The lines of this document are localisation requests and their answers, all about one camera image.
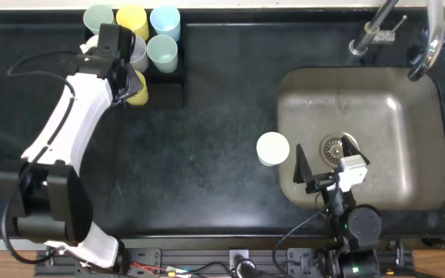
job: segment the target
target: drain strainer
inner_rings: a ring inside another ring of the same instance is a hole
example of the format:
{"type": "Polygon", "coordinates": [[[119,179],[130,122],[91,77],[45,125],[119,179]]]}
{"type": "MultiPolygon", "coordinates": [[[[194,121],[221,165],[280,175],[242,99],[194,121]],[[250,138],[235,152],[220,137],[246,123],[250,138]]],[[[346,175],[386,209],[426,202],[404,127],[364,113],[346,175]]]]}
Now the drain strainer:
{"type": "Polygon", "coordinates": [[[338,166],[339,160],[343,158],[343,143],[341,137],[347,136],[348,139],[355,145],[357,149],[358,143],[350,134],[345,132],[338,132],[329,134],[321,142],[321,156],[327,165],[335,168],[338,166]]]}

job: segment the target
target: faucet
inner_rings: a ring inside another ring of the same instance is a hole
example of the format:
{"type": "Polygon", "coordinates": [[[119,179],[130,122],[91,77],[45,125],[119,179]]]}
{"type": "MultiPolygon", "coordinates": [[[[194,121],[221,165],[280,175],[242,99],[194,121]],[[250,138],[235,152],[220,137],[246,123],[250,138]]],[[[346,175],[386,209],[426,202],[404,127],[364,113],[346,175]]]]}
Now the faucet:
{"type": "MultiPolygon", "coordinates": [[[[367,22],[357,39],[349,43],[349,51],[355,56],[363,56],[371,43],[393,43],[395,31],[406,19],[403,16],[401,22],[391,31],[381,31],[380,25],[387,15],[394,9],[398,0],[387,0],[377,11],[371,22],[367,22]]],[[[426,74],[436,62],[444,40],[444,13],[441,0],[426,0],[427,15],[429,18],[429,40],[423,56],[413,65],[408,73],[408,78],[417,81],[426,74]]]]}

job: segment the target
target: black countertop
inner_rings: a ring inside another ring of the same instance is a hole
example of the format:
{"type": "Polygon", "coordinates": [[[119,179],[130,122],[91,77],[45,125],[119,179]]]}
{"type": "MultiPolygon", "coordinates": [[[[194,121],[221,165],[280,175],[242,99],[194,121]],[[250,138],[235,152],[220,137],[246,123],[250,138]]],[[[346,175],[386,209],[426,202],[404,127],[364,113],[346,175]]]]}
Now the black countertop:
{"type": "MultiPolygon", "coordinates": [[[[372,46],[359,61],[347,45],[373,11],[185,11],[185,106],[180,110],[115,108],[101,119],[80,176],[94,221],[114,236],[281,234],[314,211],[289,202],[277,167],[256,157],[256,141],[277,130],[277,88],[300,67],[406,67],[420,44],[425,12],[409,16],[391,46],[372,46]]],[[[10,80],[17,59],[50,49],[78,49],[81,12],[0,12],[0,162],[18,158],[41,131],[63,85],[10,80]]],[[[65,57],[29,67],[64,75],[65,57]]],[[[445,120],[445,50],[430,73],[445,120]]],[[[3,204],[0,202],[0,216],[3,204]]],[[[445,236],[445,206],[429,212],[382,212],[387,236],[445,236]]],[[[326,236],[315,219],[300,231],[326,236]]]]}

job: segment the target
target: stainless steel sink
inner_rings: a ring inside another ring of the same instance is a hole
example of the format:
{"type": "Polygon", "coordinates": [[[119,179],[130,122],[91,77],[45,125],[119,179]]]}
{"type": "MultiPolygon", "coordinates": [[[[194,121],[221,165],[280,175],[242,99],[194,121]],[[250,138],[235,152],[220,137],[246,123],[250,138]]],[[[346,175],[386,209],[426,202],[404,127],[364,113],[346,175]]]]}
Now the stainless steel sink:
{"type": "Polygon", "coordinates": [[[299,69],[288,73],[278,97],[279,132],[290,156],[280,186],[295,204],[314,207],[315,195],[293,183],[295,149],[303,147],[312,173],[330,171],[347,134],[371,161],[353,187],[358,204],[378,209],[437,209],[445,202],[445,136],[433,81],[406,77],[408,69],[299,69]]]}

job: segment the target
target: white wall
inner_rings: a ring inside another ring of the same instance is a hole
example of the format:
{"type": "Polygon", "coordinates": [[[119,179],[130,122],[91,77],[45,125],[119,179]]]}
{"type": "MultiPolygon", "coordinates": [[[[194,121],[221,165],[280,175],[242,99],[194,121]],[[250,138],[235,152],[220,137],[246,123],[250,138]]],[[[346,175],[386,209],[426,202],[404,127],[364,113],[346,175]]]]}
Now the white wall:
{"type": "MultiPolygon", "coordinates": [[[[154,8],[175,5],[179,8],[316,8],[378,7],[385,0],[0,0],[0,9],[82,9],[94,4],[113,8],[127,3],[154,8]]],[[[425,0],[400,0],[397,7],[425,6],[425,0]]]]}

